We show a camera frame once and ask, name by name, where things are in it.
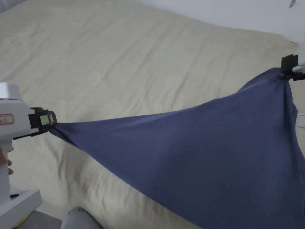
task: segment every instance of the black clamp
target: black clamp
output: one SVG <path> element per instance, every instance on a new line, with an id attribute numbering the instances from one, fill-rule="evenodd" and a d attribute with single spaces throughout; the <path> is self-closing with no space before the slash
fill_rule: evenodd
<path id="1" fill-rule="evenodd" d="M 298 64 L 298 56 L 299 55 L 289 55 L 282 58 L 281 64 L 281 76 L 280 79 L 282 80 L 290 80 L 293 81 L 303 80 L 305 79 L 305 74 L 300 72 L 293 72 L 293 68 L 297 67 Z"/>
<path id="2" fill-rule="evenodd" d="M 57 119 L 54 112 L 49 110 L 44 110 L 41 107 L 31 107 L 31 109 L 35 110 L 34 114 L 29 114 L 31 129 L 38 128 L 39 131 L 13 138 L 14 140 L 28 136 L 33 137 L 39 134 L 46 133 L 52 128 L 54 128 L 54 126 L 57 124 Z"/>

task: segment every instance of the bed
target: bed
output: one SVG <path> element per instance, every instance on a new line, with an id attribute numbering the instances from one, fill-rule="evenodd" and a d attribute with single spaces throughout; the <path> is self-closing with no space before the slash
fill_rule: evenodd
<path id="1" fill-rule="evenodd" d="M 129 1 L 28 0 L 0 14 L 0 80 L 18 84 L 29 106 L 53 110 L 60 122 L 196 106 L 236 92 L 296 49 L 276 34 Z M 301 113 L 305 84 L 291 87 Z M 305 149 L 305 132 L 297 133 Z M 39 210 L 53 217 L 82 206 L 105 228 L 197 228 L 49 133 L 14 148 L 11 186 L 39 188 Z"/>

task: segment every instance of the sticker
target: sticker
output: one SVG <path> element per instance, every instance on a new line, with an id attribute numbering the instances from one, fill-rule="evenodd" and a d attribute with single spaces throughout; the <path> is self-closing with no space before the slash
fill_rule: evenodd
<path id="1" fill-rule="evenodd" d="M 0 114 L 0 125 L 14 124 L 14 117 L 12 114 Z"/>
<path id="2" fill-rule="evenodd" d="M 50 124 L 49 117 L 47 115 L 40 116 L 41 125 Z"/>
<path id="3" fill-rule="evenodd" d="M 52 114 L 50 114 L 50 120 L 51 120 L 51 123 L 53 124 L 54 119 L 53 119 L 53 115 Z"/>

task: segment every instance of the green tag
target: green tag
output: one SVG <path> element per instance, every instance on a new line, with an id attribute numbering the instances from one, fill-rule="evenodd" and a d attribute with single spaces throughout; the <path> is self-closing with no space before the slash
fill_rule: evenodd
<path id="1" fill-rule="evenodd" d="M 49 118 L 47 115 L 40 116 L 41 125 L 50 124 Z"/>

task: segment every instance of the wrinkled fabric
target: wrinkled fabric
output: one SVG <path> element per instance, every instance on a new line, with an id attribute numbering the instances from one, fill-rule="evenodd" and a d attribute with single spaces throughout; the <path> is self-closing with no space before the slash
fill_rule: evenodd
<path id="1" fill-rule="evenodd" d="M 305 228 L 290 85 L 270 69 L 237 93 L 163 114 L 58 123 L 51 133 L 207 229 Z"/>

